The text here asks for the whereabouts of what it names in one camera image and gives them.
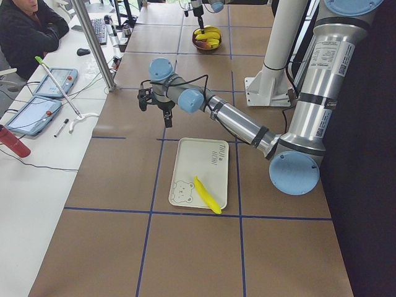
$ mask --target white desk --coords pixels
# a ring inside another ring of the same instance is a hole
[[[92,18],[103,14],[91,14]],[[72,19],[70,28],[77,24]],[[59,49],[48,53],[44,62],[49,67],[74,67],[79,71],[79,78],[70,93],[81,90],[99,73],[93,54],[77,56],[78,48],[88,48],[83,33],[70,30],[61,39]],[[109,61],[114,55],[120,56],[110,40],[102,46],[105,58]],[[29,81],[39,81],[45,75],[39,67]],[[82,112],[100,114],[106,99],[107,89],[103,79],[93,87],[80,93],[73,100]],[[27,101],[32,97],[25,87],[17,100]],[[25,103],[15,101],[10,108],[19,109]],[[12,113],[7,113],[0,120],[5,124]],[[31,154],[24,158],[25,163],[57,168],[78,169],[92,135],[97,119],[87,118],[77,123],[72,134],[68,126],[57,137],[53,137],[61,123],[75,113],[70,105],[65,104],[53,122],[37,137],[22,139]],[[15,155],[5,145],[3,151]],[[26,166],[12,157],[0,152],[1,180],[0,188],[0,296],[27,296],[38,273],[47,247],[50,243],[64,203],[69,195],[76,172],[34,168]]]

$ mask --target blue lid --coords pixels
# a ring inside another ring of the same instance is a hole
[[[224,4],[221,2],[216,2],[210,5],[214,12],[219,12],[223,10]]]
[[[158,58],[150,63],[148,73],[150,80],[159,82],[168,78],[173,73],[173,67],[168,59]]]
[[[384,0],[325,0],[327,8],[335,14],[356,17],[377,8]]]
[[[304,153],[290,151],[277,155],[270,164],[270,178],[275,187],[289,195],[303,195],[319,180],[319,167]]]
[[[204,102],[203,94],[196,88],[184,90],[178,100],[179,107],[187,113],[195,113]]]

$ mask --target red cup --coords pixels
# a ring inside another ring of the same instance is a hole
[[[0,125],[0,142],[21,158],[30,155],[30,149],[3,125]]]

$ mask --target black jacket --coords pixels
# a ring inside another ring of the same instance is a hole
[[[38,66],[35,56],[44,58],[44,52],[56,51],[59,39],[69,31],[67,22],[43,0],[38,0],[36,15],[41,24],[22,12],[12,0],[2,0],[0,5],[1,51],[24,79],[29,79]]]

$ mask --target bowl of bananas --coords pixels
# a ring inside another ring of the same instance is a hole
[[[204,33],[198,28],[192,34],[192,44],[204,51],[217,49],[222,43],[222,31],[214,26],[206,25]]]

